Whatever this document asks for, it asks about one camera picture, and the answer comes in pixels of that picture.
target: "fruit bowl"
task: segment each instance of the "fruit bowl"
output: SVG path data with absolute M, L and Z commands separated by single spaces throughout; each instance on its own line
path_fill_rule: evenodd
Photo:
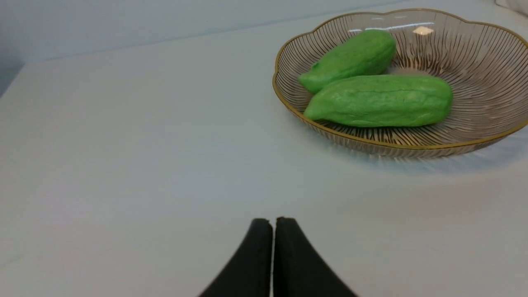
M 440 77 L 453 90 L 450 115 L 421 127 L 358 128 L 303 115 L 312 95 L 298 82 L 326 52 L 358 32 L 391 33 L 397 52 L 387 73 Z M 394 157 L 468 153 L 528 124 L 528 43 L 506 28 L 428 9 L 359 12 L 328 20 L 277 54 L 275 93 L 297 118 L 353 150 Z

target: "white tabletop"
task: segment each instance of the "white tabletop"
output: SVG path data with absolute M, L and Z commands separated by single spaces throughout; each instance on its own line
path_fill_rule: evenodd
M 528 38 L 491 1 L 369 11 L 407 7 Z M 333 146 L 271 87 L 330 17 L 27 65 L 0 100 L 0 296 L 196 296 L 278 216 L 361 297 L 527 296 L 528 130 L 435 161 Z

